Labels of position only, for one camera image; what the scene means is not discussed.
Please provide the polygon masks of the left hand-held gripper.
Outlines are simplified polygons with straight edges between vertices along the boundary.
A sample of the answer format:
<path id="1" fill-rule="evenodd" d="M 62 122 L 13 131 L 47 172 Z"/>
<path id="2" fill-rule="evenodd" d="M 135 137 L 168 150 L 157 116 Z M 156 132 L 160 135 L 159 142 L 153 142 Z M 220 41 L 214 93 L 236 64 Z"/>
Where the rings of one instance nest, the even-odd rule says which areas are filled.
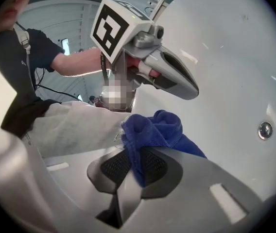
<path id="1" fill-rule="evenodd" d="M 102 0 L 90 37 L 101 50 L 102 71 L 109 68 L 120 84 L 128 84 L 127 58 L 145 59 L 161 46 L 164 28 L 143 12 L 121 0 Z M 160 47 L 163 60 L 198 92 L 199 87 L 186 65 L 170 50 Z M 135 71 L 136 75 L 149 77 Z"/>

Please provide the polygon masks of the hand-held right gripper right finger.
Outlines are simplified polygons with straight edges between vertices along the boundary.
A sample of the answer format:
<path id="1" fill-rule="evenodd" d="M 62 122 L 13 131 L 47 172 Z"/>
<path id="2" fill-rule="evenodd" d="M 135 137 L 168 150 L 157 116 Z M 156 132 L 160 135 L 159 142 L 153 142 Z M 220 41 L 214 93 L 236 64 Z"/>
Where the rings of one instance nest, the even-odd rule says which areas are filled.
<path id="1" fill-rule="evenodd" d="M 140 159 L 145 186 L 129 172 L 117 191 L 121 233 L 253 233 L 275 202 L 202 157 L 143 148 Z"/>

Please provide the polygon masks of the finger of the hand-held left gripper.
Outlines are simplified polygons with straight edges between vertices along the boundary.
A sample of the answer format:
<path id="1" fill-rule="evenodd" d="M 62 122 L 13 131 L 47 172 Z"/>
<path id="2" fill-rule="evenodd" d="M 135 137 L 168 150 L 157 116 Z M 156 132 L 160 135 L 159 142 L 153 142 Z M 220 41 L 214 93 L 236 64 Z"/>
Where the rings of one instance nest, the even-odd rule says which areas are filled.
<path id="1" fill-rule="evenodd" d="M 178 72 L 172 69 L 161 57 L 161 54 L 148 55 L 143 62 L 161 73 L 157 78 L 141 78 L 141 83 L 150 84 L 184 100 L 192 100 L 199 95 L 195 88 Z"/>

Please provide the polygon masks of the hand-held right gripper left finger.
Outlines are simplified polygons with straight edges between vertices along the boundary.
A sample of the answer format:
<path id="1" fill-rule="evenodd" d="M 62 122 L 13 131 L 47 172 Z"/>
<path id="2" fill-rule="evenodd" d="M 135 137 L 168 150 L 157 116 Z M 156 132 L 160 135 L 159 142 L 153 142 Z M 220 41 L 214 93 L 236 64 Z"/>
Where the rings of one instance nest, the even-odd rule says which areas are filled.
<path id="1" fill-rule="evenodd" d="M 130 168 L 121 148 L 44 159 L 0 129 L 0 206 L 29 233 L 132 233 L 120 203 Z"/>

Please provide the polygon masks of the white bathtub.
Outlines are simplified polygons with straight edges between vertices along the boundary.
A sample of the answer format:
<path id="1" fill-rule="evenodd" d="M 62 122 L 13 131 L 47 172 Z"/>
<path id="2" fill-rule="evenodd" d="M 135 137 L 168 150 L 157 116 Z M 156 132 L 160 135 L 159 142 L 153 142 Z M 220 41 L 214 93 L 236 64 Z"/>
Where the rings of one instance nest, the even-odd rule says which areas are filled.
<path id="1" fill-rule="evenodd" d="M 133 113 L 178 115 L 184 134 L 262 200 L 276 194 L 276 15 L 264 0 L 174 0 L 158 19 L 163 45 L 199 87 L 183 100 L 143 85 Z M 261 140 L 258 127 L 273 134 Z"/>

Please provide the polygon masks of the blue cloth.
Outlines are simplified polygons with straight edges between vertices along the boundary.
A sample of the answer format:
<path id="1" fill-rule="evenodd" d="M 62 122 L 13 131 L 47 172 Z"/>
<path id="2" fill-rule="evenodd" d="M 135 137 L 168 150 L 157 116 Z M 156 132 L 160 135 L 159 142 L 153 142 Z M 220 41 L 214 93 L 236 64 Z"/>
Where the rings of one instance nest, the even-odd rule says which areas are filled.
<path id="1" fill-rule="evenodd" d="M 140 186 L 146 186 L 142 170 L 140 149 L 165 147 L 206 158 L 199 147 L 183 134 L 180 118 L 165 110 L 158 110 L 151 117 L 132 114 L 121 123 L 121 140 L 127 151 L 134 174 Z"/>

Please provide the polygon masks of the person's left forearm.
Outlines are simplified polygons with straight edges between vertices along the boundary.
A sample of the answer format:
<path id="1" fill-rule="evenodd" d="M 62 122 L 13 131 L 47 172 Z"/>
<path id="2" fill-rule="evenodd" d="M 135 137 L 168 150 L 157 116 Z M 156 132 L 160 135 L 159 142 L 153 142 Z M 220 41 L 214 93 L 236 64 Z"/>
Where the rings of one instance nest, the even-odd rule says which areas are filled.
<path id="1" fill-rule="evenodd" d="M 101 50 L 92 48 L 70 55 L 58 54 L 51 68 L 65 77 L 78 77 L 101 71 Z"/>

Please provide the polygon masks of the chrome bathtub drain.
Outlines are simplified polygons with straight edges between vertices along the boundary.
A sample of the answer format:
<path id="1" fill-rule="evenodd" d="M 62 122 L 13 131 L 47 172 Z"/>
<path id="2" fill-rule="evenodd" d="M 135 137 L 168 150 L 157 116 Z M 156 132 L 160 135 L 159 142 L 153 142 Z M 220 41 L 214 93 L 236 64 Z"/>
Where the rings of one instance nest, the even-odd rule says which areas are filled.
<path id="1" fill-rule="evenodd" d="M 264 121 L 258 127 L 258 136 L 261 140 L 268 140 L 273 134 L 273 127 L 270 122 Z"/>

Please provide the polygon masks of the person's left hand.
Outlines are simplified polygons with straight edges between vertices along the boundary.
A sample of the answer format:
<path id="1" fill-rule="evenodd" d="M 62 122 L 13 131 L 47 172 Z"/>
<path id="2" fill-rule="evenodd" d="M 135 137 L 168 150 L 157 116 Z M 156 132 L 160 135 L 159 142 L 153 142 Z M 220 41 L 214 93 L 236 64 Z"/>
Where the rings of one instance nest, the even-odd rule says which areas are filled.
<path id="1" fill-rule="evenodd" d="M 131 56 L 127 58 L 127 65 L 128 67 L 136 67 L 139 73 L 152 78 L 157 78 L 158 76 L 161 75 L 160 72 L 152 69 L 150 66 L 146 65 L 142 60 L 137 58 L 132 58 Z"/>

